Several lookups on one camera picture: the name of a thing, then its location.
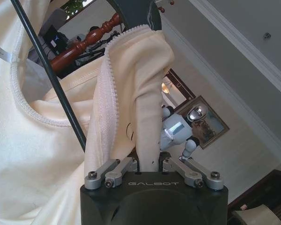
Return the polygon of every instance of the metal linkage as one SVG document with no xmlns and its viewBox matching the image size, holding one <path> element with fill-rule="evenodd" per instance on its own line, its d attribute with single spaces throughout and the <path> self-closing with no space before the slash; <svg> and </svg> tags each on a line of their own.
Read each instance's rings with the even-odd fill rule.
<svg viewBox="0 0 281 225">
<path fill-rule="evenodd" d="M 224 188 L 224 181 L 219 172 L 209 171 L 208 169 L 194 161 L 192 158 L 184 161 L 184 164 L 192 170 L 202 174 L 203 181 L 210 189 L 222 190 Z"/>
<path fill-rule="evenodd" d="M 196 171 L 191 170 L 183 162 L 174 158 L 166 158 L 163 161 L 163 171 L 164 172 L 174 172 L 177 171 L 182 177 L 184 177 L 184 182 L 194 188 L 203 187 L 202 175 Z"/>
<path fill-rule="evenodd" d="M 84 178 L 84 186 L 88 190 L 96 190 L 105 180 L 107 188 L 114 188 L 122 184 L 122 178 L 127 171 L 137 171 L 137 161 L 132 157 L 126 157 L 122 161 L 110 159 L 96 171 L 90 171 Z"/>
<path fill-rule="evenodd" d="M 88 190 L 98 189 L 101 186 L 103 179 L 105 178 L 105 174 L 108 171 L 113 170 L 119 163 L 119 159 L 110 159 L 96 171 L 90 171 L 88 176 L 84 178 L 85 188 Z"/>
<path fill-rule="evenodd" d="M 127 171 L 137 171 L 137 161 L 132 157 L 124 158 L 114 170 L 105 174 L 105 186 L 115 188 L 121 185 Z"/>
</svg>

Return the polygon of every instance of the tree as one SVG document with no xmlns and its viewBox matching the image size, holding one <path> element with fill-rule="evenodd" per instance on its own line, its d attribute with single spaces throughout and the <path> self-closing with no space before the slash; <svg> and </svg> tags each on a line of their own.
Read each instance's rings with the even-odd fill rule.
<svg viewBox="0 0 281 225">
<path fill-rule="evenodd" d="M 83 8 L 83 2 L 86 0 L 70 0 L 66 4 L 64 4 L 61 8 L 65 10 L 68 16 L 73 16 L 80 9 Z"/>
</svg>

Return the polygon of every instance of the white zipper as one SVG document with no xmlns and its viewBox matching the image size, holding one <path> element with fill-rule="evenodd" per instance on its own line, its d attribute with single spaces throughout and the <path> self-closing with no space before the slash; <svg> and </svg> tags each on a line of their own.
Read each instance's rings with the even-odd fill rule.
<svg viewBox="0 0 281 225">
<path fill-rule="evenodd" d="M 115 78 L 114 78 L 114 74 L 113 74 L 113 70 L 112 70 L 112 66 L 111 66 L 111 59 L 110 59 L 109 51 L 114 45 L 116 45 L 116 43 L 118 41 L 122 40 L 125 36 L 127 36 L 131 33 L 140 31 L 142 29 L 147 29 L 147 28 L 149 28 L 148 25 L 139 25 L 137 27 L 131 28 L 131 29 L 121 33 L 120 35 L 114 37 L 113 40 L 110 41 L 110 43 L 105 48 L 105 57 L 106 57 L 105 60 L 106 60 L 106 63 L 107 63 L 107 74 L 108 74 L 108 77 L 109 77 L 109 80 L 110 80 L 110 87 L 111 87 L 111 92 L 110 92 L 111 95 L 108 96 L 108 97 L 110 97 L 110 99 L 112 100 L 111 107 L 112 107 L 112 110 L 115 113 L 115 118 L 114 118 L 115 123 L 114 123 L 114 128 L 113 128 L 114 135 L 112 137 L 111 149 L 110 150 L 112 150 L 112 148 L 113 148 L 115 138 L 116 138 L 116 134 L 117 134 L 119 112 L 118 112 L 118 95 L 117 95 Z"/>
</svg>

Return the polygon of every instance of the picture frame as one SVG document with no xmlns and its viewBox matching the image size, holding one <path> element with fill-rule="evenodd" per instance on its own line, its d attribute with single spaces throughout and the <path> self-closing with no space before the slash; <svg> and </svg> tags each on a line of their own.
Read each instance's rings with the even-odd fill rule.
<svg viewBox="0 0 281 225">
<path fill-rule="evenodd" d="M 164 105 L 178 109 L 190 100 L 196 98 L 195 94 L 186 86 L 179 76 L 170 69 L 163 78 L 162 94 Z"/>
<path fill-rule="evenodd" d="M 191 100 L 186 104 L 183 104 L 181 107 L 175 109 L 175 113 L 186 116 L 189 110 L 197 104 L 205 104 L 208 107 L 208 113 L 206 117 L 200 121 L 192 123 L 193 136 L 199 139 L 200 147 L 205 149 L 207 146 L 225 134 L 229 130 L 229 127 L 202 96 L 198 96 L 194 100 Z"/>
</svg>

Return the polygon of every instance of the white garment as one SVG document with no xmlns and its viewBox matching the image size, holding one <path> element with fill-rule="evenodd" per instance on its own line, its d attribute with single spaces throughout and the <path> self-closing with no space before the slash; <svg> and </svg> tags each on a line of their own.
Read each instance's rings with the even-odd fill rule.
<svg viewBox="0 0 281 225">
<path fill-rule="evenodd" d="M 21 3 L 38 31 L 49 1 Z M 0 0 L 0 47 L 12 53 L 12 63 L 0 59 L 0 225 L 80 224 L 84 154 L 54 91 L 30 105 L 22 94 L 31 45 L 9 0 Z M 157 169 L 160 88 L 172 61 L 162 33 L 141 26 L 61 81 L 87 132 L 84 173 L 134 145 L 141 169 Z"/>
</svg>

